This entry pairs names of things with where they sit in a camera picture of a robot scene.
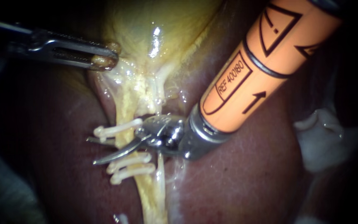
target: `triangle symbol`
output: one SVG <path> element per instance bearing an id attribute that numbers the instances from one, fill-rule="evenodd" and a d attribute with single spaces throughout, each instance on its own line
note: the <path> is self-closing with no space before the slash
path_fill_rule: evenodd
<path id="1" fill-rule="evenodd" d="M 319 44 L 314 44 L 311 46 L 294 46 L 305 58 L 309 58 L 316 49 L 319 47 Z"/>
<path id="2" fill-rule="evenodd" d="M 266 57 L 274 51 L 301 17 L 300 13 L 268 4 L 259 18 L 259 38 Z"/>

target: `shiny wet surface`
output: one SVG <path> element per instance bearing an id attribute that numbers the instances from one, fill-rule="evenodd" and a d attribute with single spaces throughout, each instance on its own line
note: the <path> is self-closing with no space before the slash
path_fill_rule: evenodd
<path id="1" fill-rule="evenodd" d="M 328 49 L 316 57 L 329 59 Z M 285 85 L 221 149 L 194 163 L 167 162 L 169 209 L 179 209 L 183 215 L 171 220 L 288 223 L 295 219 L 310 174 L 302 168 L 291 124 L 322 104 L 320 85 L 330 67 L 324 65 L 330 60 L 324 59 L 306 65 L 303 71 L 321 67 L 300 73 L 302 78 Z M 127 214 L 130 223 L 141 222 L 134 181 L 111 186 L 105 167 L 91 165 L 111 149 L 85 142 L 108 120 L 83 71 L 74 75 L 79 84 L 66 82 L 61 73 L 62 67 L 41 64 L 13 62 L 6 68 L 0 77 L 0 153 L 20 174 L 32 177 L 52 223 L 111 223 L 113 214 L 120 213 Z M 213 75 L 199 77 L 205 88 Z M 198 100 L 202 88 L 192 93 L 188 105 Z"/>

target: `metal jaw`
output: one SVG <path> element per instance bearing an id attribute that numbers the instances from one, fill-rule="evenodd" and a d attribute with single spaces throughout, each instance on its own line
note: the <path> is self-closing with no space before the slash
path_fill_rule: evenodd
<path id="1" fill-rule="evenodd" d="M 164 156 L 180 156 L 178 146 L 184 134 L 184 119 L 172 115 L 149 117 L 135 130 L 133 141 L 117 152 L 95 160 L 93 164 L 107 164 L 124 158 L 138 149 L 154 150 Z"/>
<path id="2" fill-rule="evenodd" d="M 44 29 L 26 29 L 0 22 L 0 36 L 7 43 L 4 56 L 57 63 L 91 70 L 111 70 L 118 62 L 116 52 L 82 38 Z M 95 65 L 94 56 L 104 57 L 106 65 Z"/>

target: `black band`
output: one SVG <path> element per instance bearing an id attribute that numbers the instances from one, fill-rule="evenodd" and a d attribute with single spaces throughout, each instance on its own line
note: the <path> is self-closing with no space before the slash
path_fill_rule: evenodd
<path id="1" fill-rule="evenodd" d="M 247 45 L 247 41 L 244 41 L 244 48 L 245 48 L 245 52 L 248 55 L 249 59 L 260 69 L 262 70 L 264 73 L 270 75 L 271 77 L 275 77 L 275 78 L 289 78 L 292 75 L 284 75 L 284 74 L 280 74 L 278 72 L 275 72 L 271 69 L 269 69 L 268 67 L 266 67 L 264 64 L 262 64 L 262 62 L 260 62 L 255 55 L 249 50 L 248 45 Z"/>
<path id="2" fill-rule="evenodd" d="M 308 2 L 332 16 L 342 18 L 343 12 L 340 6 L 345 4 L 347 0 L 308 0 Z"/>

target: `black arrow symbol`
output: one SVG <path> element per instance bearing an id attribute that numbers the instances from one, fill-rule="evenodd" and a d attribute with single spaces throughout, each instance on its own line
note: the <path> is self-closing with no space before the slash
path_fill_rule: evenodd
<path id="1" fill-rule="evenodd" d="M 266 91 L 252 94 L 253 96 L 256 96 L 256 98 L 251 102 L 251 104 L 248 105 L 248 107 L 245 108 L 245 110 L 242 112 L 243 114 L 247 113 L 249 109 L 251 109 L 261 98 L 266 97 Z"/>

